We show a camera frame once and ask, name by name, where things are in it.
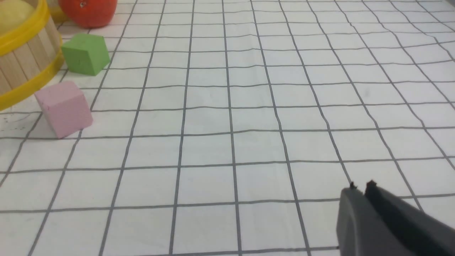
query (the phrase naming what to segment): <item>yellow object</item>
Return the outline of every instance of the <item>yellow object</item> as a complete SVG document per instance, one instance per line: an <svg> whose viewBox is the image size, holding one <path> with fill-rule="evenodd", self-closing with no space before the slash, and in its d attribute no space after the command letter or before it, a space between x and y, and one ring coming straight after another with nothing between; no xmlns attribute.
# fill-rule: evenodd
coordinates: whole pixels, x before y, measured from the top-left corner
<svg viewBox="0 0 455 256"><path fill-rule="evenodd" d="M0 1L0 35L19 27L35 9L22 0Z"/></svg>
<svg viewBox="0 0 455 256"><path fill-rule="evenodd" d="M0 56L21 47L44 29L51 14L46 0L37 0L37 2L36 9L19 27L6 34L0 34ZM45 70L16 89L0 95L0 111L28 98L46 85L57 74L63 62L64 58L60 50Z"/></svg>

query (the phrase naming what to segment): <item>wooden slat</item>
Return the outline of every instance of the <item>wooden slat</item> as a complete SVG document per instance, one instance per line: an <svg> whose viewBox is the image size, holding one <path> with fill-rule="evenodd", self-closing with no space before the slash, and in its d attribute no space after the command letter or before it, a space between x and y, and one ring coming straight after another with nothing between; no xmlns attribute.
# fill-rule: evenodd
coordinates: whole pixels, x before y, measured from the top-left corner
<svg viewBox="0 0 455 256"><path fill-rule="evenodd" d="M34 36L30 41L28 41L28 46L35 58L36 63L38 63L38 67L40 70L44 70L52 61L46 54L46 50L44 49L43 43L40 40L38 35Z"/></svg>
<svg viewBox="0 0 455 256"><path fill-rule="evenodd" d="M27 77L28 80L36 77L40 73L38 63L36 63L28 44L20 46L13 52L25 73L25 77Z"/></svg>
<svg viewBox="0 0 455 256"><path fill-rule="evenodd" d="M0 56L0 69L13 89L27 82L27 78L12 52Z"/></svg>
<svg viewBox="0 0 455 256"><path fill-rule="evenodd" d="M51 40L49 39L49 36L47 35L46 29L43 28L39 33L38 37L40 38L41 43L43 44L44 51L47 55L47 57L51 60L55 59L57 53L54 49L54 46L51 43Z"/></svg>
<svg viewBox="0 0 455 256"><path fill-rule="evenodd" d="M49 36L49 39L51 40L52 46L54 47L54 51L59 52L60 51L60 34L58 33L57 28L56 28L52 18L49 18L45 28L46 28L47 35Z"/></svg>
<svg viewBox="0 0 455 256"><path fill-rule="evenodd" d="M6 80L5 75L3 74L2 70L0 69L0 95L11 91L10 84Z"/></svg>

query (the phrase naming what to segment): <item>toy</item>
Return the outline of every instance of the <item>toy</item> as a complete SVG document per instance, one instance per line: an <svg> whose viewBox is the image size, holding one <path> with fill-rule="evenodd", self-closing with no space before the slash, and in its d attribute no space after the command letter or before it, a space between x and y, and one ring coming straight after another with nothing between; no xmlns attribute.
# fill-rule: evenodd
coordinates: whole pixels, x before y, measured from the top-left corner
<svg viewBox="0 0 455 256"><path fill-rule="evenodd" d="M74 82L62 82L35 92L35 97L57 138L93 123L84 93Z"/></svg>
<svg viewBox="0 0 455 256"><path fill-rule="evenodd" d="M109 62L109 53L102 36L77 34L61 47L71 72L97 75Z"/></svg>
<svg viewBox="0 0 455 256"><path fill-rule="evenodd" d="M62 11L83 28L97 28L109 24L117 7L117 0L59 0Z"/></svg>
<svg viewBox="0 0 455 256"><path fill-rule="evenodd" d="M19 27L33 11L23 0L0 0L0 35Z"/></svg>

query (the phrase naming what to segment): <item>tomato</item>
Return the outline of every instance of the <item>tomato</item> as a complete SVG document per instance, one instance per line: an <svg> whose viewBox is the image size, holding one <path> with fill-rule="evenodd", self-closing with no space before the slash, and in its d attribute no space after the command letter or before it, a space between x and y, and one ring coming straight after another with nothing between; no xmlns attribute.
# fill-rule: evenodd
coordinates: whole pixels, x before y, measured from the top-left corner
<svg viewBox="0 0 455 256"><path fill-rule="evenodd" d="M58 0L62 11L83 28L103 27L111 22L117 0Z"/></svg>

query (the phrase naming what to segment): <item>wooden block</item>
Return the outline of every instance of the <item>wooden block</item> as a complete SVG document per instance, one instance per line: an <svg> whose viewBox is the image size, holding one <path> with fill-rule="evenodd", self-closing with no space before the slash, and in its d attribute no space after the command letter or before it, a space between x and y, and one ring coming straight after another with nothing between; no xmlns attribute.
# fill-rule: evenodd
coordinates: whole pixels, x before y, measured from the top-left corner
<svg viewBox="0 0 455 256"><path fill-rule="evenodd" d="M5 75L3 74L2 70L0 69L0 95L11 91L10 84L6 80Z"/></svg>
<svg viewBox="0 0 455 256"><path fill-rule="evenodd" d="M43 43L38 35L28 41L28 46L33 53L36 63L40 70L44 70L52 61L46 53Z"/></svg>
<svg viewBox="0 0 455 256"><path fill-rule="evenodd" d="M13 52L28 80L36 77L40 73L38 63L36 63L28 44L23 44Z"/></svg>
<svg viewBox="0 0 455 256"><path fill-rule="evenodd" d="M109 62L104 37L77 34L61 47L71 72L96 76Z"/></svg>
<svg viewBox="0 0 455 256"><path fill-rule="evenodd" d="M25 74L22 71L14 53L9 52L0 56L0 68L2 69L3 74L12 89L27 82L27 77L25 77Z"/></svg>

